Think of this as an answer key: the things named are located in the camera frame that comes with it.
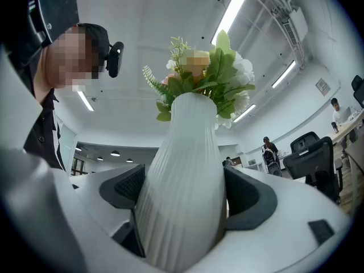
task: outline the wall sign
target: wall sign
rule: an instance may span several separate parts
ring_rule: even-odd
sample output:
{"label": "wall sign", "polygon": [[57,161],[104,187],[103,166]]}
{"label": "wall sign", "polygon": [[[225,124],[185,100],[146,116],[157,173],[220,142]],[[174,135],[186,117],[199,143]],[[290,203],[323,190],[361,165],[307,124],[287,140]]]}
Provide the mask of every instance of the wall sign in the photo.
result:
{"label": "wall sign", "polygon": [[316,87],[318,88],[318,90],[321,92],[321,94],[323,96],[328,94],[329,91],[331,90],[330,86],[322,78],[317,82]]}

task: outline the man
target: man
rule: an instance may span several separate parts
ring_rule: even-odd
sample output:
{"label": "man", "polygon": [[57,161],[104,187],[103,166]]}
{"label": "man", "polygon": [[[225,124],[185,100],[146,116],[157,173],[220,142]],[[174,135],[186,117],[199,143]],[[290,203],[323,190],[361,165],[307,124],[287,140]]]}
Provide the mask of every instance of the man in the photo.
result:
{"label": "man", "polygon": [[267,148],[269,148],[275,155],[275,159],[276,159],[276,162],[278,163],[278,165],[280,165],[279,163],[279,159],[278,159],[278,149],[277,147],[275,146],[275,144],[271,143],[269,141],[269,138],[267,136],[265,136],[263,138],[263,142],[264,142],[264,145],[262,147],[262,152],[265,152]]}
{"label": "man", "polygon": [[42,157],[51,168],[65,170],[54,112],[53,101],[58,101],[54,89],[84,85],[82,80],[98,78],[108,53],[107,31],[96,24],[79,24],[39,52],[24,69],[17,70],[25,86],[43,107],[25,142],[26,152]]}
{"label": "man", "polygon": [[[334,107],[335,111],[332,115],[332,121],[333,122],[336,122],[337,125],[340,125],[342,123],[344,123],[345,121],[348,120],[348,116],[347,116],[347,113],[346,113],[346,109],[347,107],[344,106],[344,105],[339,105],[339,102],[337,101],[336,98],[332,98],[331,99],[331,104],[332,106]],[[346,154],[345,152],[345,149],[347,148],[348,144],[346,143],[346,136],[344,136],[344,138],[340,141],[340,144],[341,144],[341,147],[342,147],[342,155],[341,157],[342,158],[345,158],[347,157],[348,155]],[[349,139],[352,143],[355,142],[355,131],[352,130],[350,133],[349,133]]]}
{"label": "man", "polygon": [[226,157],[227,164],[230,166],[235,166],[234,162],[230,159],[230,157]]}

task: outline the ribbed vase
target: ribbed vase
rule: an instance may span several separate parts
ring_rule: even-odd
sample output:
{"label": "ribbed vase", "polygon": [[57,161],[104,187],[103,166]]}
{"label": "ribbed vase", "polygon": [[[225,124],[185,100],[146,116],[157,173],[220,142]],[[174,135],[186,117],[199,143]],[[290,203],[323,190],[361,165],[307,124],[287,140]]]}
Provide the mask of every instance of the ribbed vase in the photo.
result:
{"label": "ribbed vase", "polygon": [[215,121],[211,99],[195,93],[178,96],[140,192],[136,223],[147,261],[168,272],[183,272],[203,258],[225,219]]}

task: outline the fern leaf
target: fern leaf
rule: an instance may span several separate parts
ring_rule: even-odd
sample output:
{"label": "fern leaf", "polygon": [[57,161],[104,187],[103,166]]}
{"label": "fern leaf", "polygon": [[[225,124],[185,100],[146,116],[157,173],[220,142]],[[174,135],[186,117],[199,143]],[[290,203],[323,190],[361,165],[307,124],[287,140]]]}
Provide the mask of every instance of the fern leaf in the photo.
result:
{"label": "fern leaf", "polygon": [[171,106],[174,99],[176,98],[168,86],[158,82],[155,77],[152,74],[152,70],[145,66],[143,68],[143,75],[146,78],[148,84],[150,87],[153,88],[153,90],[160,96],[165,95],[166,96],[166,103]]}

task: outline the black mesh chair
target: black mesh chair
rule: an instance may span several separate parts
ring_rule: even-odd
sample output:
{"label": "black mesh chair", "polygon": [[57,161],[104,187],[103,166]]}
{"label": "black mesh chair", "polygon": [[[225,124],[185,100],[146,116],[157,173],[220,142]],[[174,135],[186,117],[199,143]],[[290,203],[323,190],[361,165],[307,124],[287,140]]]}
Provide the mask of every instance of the black mesh chair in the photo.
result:
{"label": "black mesh chair", "polygon": [[362,84],[363,84],[363,79],[361,79],[358,75],[356,75],[351,82],[351,87],[353,88],[354,91],[356,91]]}
{"label": "black mesh chair", "polygon": [[354,91],[354,98],[359,102],[360,106],[364,108],[364,84]]}
{"label": "black mesh chair", "polygon": [[313,143],[305,151],[286,157],[283,164],[293,179],[306,177],[306,184],[317,187],[328,198],[340,203],[342,162],[339,159],[335,160],[338,182],[334,173],[332,140],[328,136]]}
{"label": "black mesh chair", "polygon": [[320,138],[313,131],[306,133],[291,143],[292,154],[306,150],[310,145],[316,143]]}

